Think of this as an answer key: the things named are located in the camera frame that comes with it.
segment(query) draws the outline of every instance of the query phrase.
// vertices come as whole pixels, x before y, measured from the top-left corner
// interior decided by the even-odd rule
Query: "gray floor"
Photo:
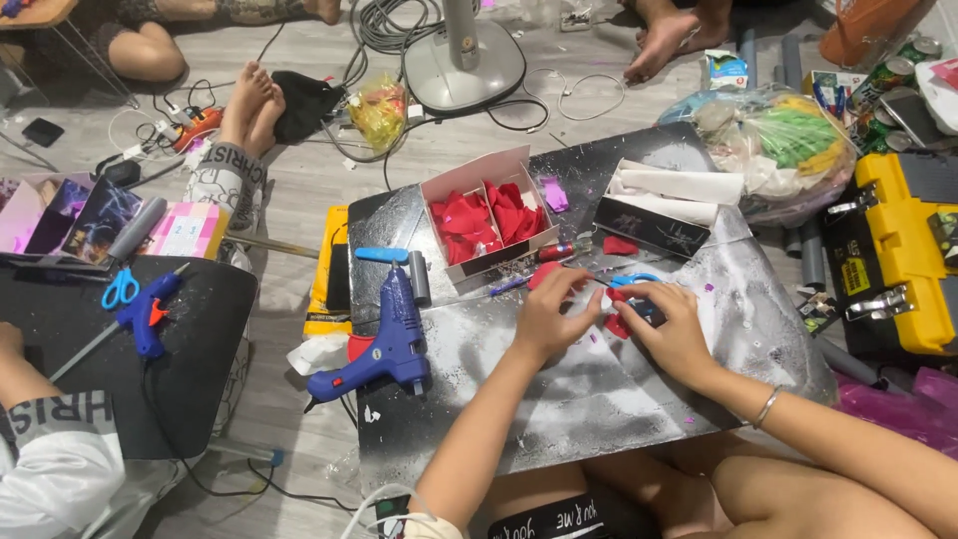
[[[620,8],[614,4],[600,10],[599,19],[611,17]],[[419,8],[409,8],[399,20],[412,22]],[[552,67],[571,81],[592,73],[619,77],[636,52],[633,28],[612,23],[598,25],[591,32],[560,34],[554,29],[537,28],[521,20],[517,0],[500,0],[494,8],[483,9],[480,16],[490,17],[511,30],[524,29],[518,40],[529,70]],[[821,30],[802,22],[806,12],[767,12],[749,16],[758,20],[760,82],[770,82],[772,66],[779,57],[780,36],[792,31],[809,35],[803,44],[805,68],[829,65],[817,56],[814,36]],[[248,59],[254,59],[276,27],[232,28],[211,33],[180,35],[176,41],[192,71],[189,81],[208,79],[227,82]],[[262,62],[270,69],[298,71],[316,79],[342,75],[345,62],[354,49],[349,26],[344,22],[327,27],[319,22],[288,24]],[[383,72],[395,72],[396,57],[372,55],[367,78]],[[699,89],[701,69],[698,55],[673,61],[651,82],[630,88],[625,102],[606,116],[572,122],[555,113],[546,129],[527,135],[495,126],[485,115],[443,122],[414,130],[403,148],[389,161],[393,187],[423,181],[439,172],[486,152],[529,144],[532,152],[548,152],[559,147],[554,134],[567,145],[578,144],[610,134],[650,126],[659,113],[676,100]],[[561,91],[560,79],[537,73],[529,81],[530,89],[540,92],[550,104]],[[34,117],[42,116],[66,129],[63,137],[49,150],[39,150],[63,171],[93,170],[98,161],[116,153],[110,135],[121,148],[133,146],[133,129],[148,119],[111,101],[99,89],[88,89],[74,81],[45,87],[54,101],[50,108],[29,107],[10,113],[3,129],[20,140],[19,131]],[[229,87],[216,90],[217,101],[225,103]],[[609,80],[584,82],[576,94],[566,98],[566,110],[588,115],[602,110],[618,99],[618,86]],[[173,94],[181,105],[185,92]],[[152,109],[149,94],[141,95],[141,110],[151,119],[160,114]],[[207,92],[194,93],[194,101],[207,103]],[[512,125],[537,121],[540,111],[517,106],[503,111],[500,119]],[[24,121],[17,124],[17,116]],[[112,120],[113,127],[107,134]],[[3,174],[31,172],[37,168],[25,162],[23,155],[9,144],[0,144]],[[344,157],[329,144],[303,144],[278,149],[270,168],[272,189],[265,209],[262,234],[271,238],[317,246],[323,233],[327,208],[349,203],[385,190],[382,165],[359,165],[348,171]],[[160,154],[152,158],[166,159]],[[163,169],[172,161],[145,163],[146,174]],[[186,174],[173,172],[161,176],[137,190],[141,196],[178,199],[186,183]],[[799,280],[796,261],[784,256],[774,232],[760,238],[769,258],[778,269],[790,292]],[[276,481],[292,492],[336,496],[356,505],[361,496],[343,474],[327,478],[327,466],[346,455],[355,445],[356,434],[338,405],[321,406],[302,414],[307,401],[304,384],[290,376],[285,353],[301,340],[303,314],[314,264],[310,260],[280,253],[260,253],[258,272],[262,275],[261,297],[250,323],[254,342],[254,361],[245,391],[239,402],[229,434],[236,439],[285,448],[288,464],[277,471]],[[217,490],[254,486],[253,477],[241,460],[214,455],[204,460],[200,476]],[[202,494],[189,481],[177,487],[157,505],[141,529],[139,537],[156,539],[189,537],[286,538],[334,537],[341,533],[349,515],[320,503],[289,500],[276,493],[258,499],[212,498]]]

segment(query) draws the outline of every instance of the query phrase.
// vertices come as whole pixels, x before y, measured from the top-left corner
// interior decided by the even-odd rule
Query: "hot glue gun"
[[[396,261],[379,288],[379,331],[375,337],[350,335],[350,362],[338,370],[321,370],[309,378],[306,389],[312,401],[325,403],[349,393],[372,380],[390,375],[398,384],[411,384],[417,395],[429,375],[425,340],[419,309],[413,303],[413,289],[406,272]]]

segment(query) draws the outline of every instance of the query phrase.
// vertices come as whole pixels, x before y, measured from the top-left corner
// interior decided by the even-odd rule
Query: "black shorts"
[[[489,526],[489,539],[605,539],[611,537],[589,493],[529,509]]]

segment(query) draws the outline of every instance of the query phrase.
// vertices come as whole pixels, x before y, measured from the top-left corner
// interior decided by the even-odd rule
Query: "silver bangle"
[[[772,409],[772,405],[775,404],[775,399],[778,398],[778,394],[782,392],[781,386],[776,386],[772,391],[768,400],[765,401],[765,406],[762,407],[762,411],[759,412],[759,416],[755,418],[755,423],[752,423],[752,428],[756,431],[762,426],[762,422],[765,421],[765,417],[768,415],[768,411]]]

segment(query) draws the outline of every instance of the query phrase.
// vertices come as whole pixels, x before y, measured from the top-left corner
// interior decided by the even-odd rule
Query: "soda can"
[[[908,133],[901,130],[891,130],[877,140],[871,148],[865,153],[904,153],[907,152],[914,142]]]
[[[941,59],[942,44],[931,37],[916,37],[901,47],[898,56],[918,63],[928,59]]]
[[[849,137],[864,152],[880,138],[884,138],[889,131],[898,127],[898,121],[892,118],[884,106],[878,105],[858,116],[852,128],[849,129]]]
[[[867,110],[885,92],[898,86],[908,85],[915,77],[915,63],[902,57],[891,57],[875,66],[871,75],[852,94],[855,110]]]

